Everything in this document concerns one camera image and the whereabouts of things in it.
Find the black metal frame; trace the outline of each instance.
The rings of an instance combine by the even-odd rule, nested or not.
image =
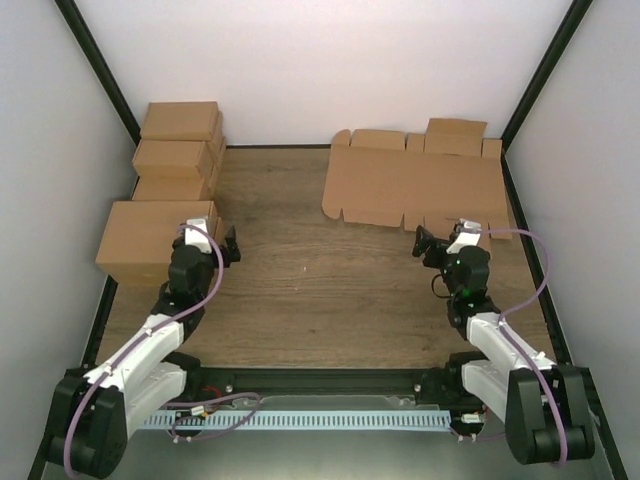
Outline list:
[[[93,36],[84,22],[82,15],[74,0],[55,0],[63,17],[67,21],[71,32],[74,34],[87,60],[93,67],[105,92],[109,96],[123,124],[127,128],[132,140],[137,144],[140,141],[140,128],[122,94],[109,66],[93,39]],[[529,111],[549,79],[553,69],[565,51],[571,37],[577,30],[592,0],[574,0],[560,24],[549,48],[542,58],[535,74],[533,75],[522,99],[515,109],[503,135],[502,141],[505,150],[513,142],[516,134],[524,123]],[[319,148],[328,145],[265,145],[252,146],[250,148]],[[516,223],[519,228],[527,229],[527,221],[518,199],[518,195],[511,177],[506,158],[502,157],[502,167],[505,179],[506,192],[511,202]],[[522,237],[525,255],[531,270],[534,284],[538,286],[543,278],[543,270],[537,256],[533,242],[529,237]],[[83,364],[95,363],[102,335],[109,318],[111,305],[117,289],[116,282],[107,278],[105,288],[100,300],[87,348],[83,355]],[[551,343],[556,359],[559,363],[571,363],[571,356],[562,334],[558,316],[554,308],[548,290],[544,290],[540,296],[540,306],[544,315]],[[420,382],[425,369],[211,369],[209,375],[217,379],[217,382],[231,382],[236,389],[250,388],[263,393],[271,394],[388,394],[414,395],[415,385]],[[600,420],[600,438],[617,480],[627,479],[620,455],[609,429],[602,405],[598,398],[593,379],[588,370],[583,372],[587,394],[593,412]],[[44,470],[45,461],[42,455],[36,456],[29,479],[39,479]]]

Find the white slotted strip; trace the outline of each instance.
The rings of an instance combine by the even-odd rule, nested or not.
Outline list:
[[[166,430],[176,420],[176,411],[161,410],[145,421],[141,430]],[[179,429],[224,430],[244,417],[245,412],[218,411],[204,420],[190,419]],[[238,430],[395,430],[449,431],[448,411],[259,411]]]

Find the stack of boxes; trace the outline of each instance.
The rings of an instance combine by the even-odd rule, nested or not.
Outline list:
[[[152,103],[140,133],[133,200],[113,204],[96,263],[121,285],[159,286],[180,224],[207,217],[223,239],[212,198],[226,140],[216,102]]]

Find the white backdrop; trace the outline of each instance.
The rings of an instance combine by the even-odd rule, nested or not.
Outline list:
[[[629,478],[640,478],[640,3],[594,2],[509,149],[551,293],[591,368]]]
[[[0,477],[27,478],[106,276],[134,145],[54,2],[0,0]]]
[[[433,116],[499,136],[570,1],[77,3],[139,121],[215,99],[230,144],[302,144]]]

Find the wood grain surface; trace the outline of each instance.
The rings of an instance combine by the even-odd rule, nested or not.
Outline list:
[[[209,366],[430,367],[473,348],[449,326],[436,273],[402,228],[346,224],[321,209],[328,149],[230,149],[215,200],[242,261],[181,351]],[[491,242],[490,293],[507,308],[534,291],[520,241]],[[118,288],[99,361],[142,325],[156,288]],[[552,355],[537,303],[509,318]]]

